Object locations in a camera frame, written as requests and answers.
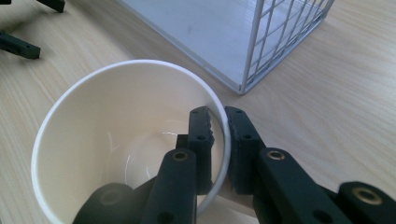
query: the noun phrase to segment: wire mesh basket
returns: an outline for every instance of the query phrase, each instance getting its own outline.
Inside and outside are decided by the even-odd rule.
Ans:
[[[333,0],[121,0],[239,94],[251,90],[326,17]]]

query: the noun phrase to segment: wire grid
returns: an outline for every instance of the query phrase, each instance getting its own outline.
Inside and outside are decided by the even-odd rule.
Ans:
[[[280,63],[326,17],[333,0],[258,1],[245,78],[239,93]]]

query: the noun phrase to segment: black plastic part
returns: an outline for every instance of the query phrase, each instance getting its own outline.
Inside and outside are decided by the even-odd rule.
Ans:
[[[396,202],[371,185],[361,182],[344,183],[340,186],[336,202],[354,223],[396,223]]]
[[[37,0],[37,2],[46,5],[47,7],[50,7],[58,12],[64,12],[64,0]]]
[[[166,153],[148,197],[141,223],[195,223],[195,182],[195,154],[186,148],[177,148]]]
[[[0,33],[0,49],[27,59],[37,59],[40,57],[39,47],[4,33]]]
[[[197,194],[207,194],[212,182],[212,146],[214,143],[211,131],[209,109],[201,106],[190,112],[188,149],[197,158]]]
[[[228,175],[238,194],[253,194],[257,176],[254,161],[265,147],[247,114],[238,108],[226,106],[232,147]]]
[[[351,223],[288,152],[263,148],[257,169],[282,223]]]
[[[154,182],[155,178],[152,178],[134,190],[118,183],[99,188],[78,211],[73,223],[140,223]]]
[[[261,224],[280,224],[282,221],[271,195],[265,190],[261,181],[257,181],[256,192],[253,195],[253,208]]]

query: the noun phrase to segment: white paper cup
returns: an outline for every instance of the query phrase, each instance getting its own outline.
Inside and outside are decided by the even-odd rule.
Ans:
[[[199,200],[201,214],[214,199],[230,157],[227,116],[216,94],[177,65],[136,60],[100,69],[73,85],[56,102],[35,140],[35,196],[53,223],[71,223],[99,187],[133,188],[154,177],[163,155],[188,133],[190,111],[212,113],[214,187]]]

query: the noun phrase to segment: wood grain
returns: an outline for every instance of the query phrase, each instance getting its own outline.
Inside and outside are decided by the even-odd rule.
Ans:
[[[42,50],[35,61],[0,51],[2,223],[47,222],[33,194],[30,162],[54,102],[90,72],[139,58],[200,76],[225,105],[248,113],[267,146],[286,149],[320,185],[337,190],[359,180],[396,198],[394,11],[392,1],[335,1],[315,32],[239,96],[117,2],[69,0],[64,14],[28,0],[0,6],[0,30]],[[210,209],[202,223],[221,223],[217,209],[228,214],[215,204]]]

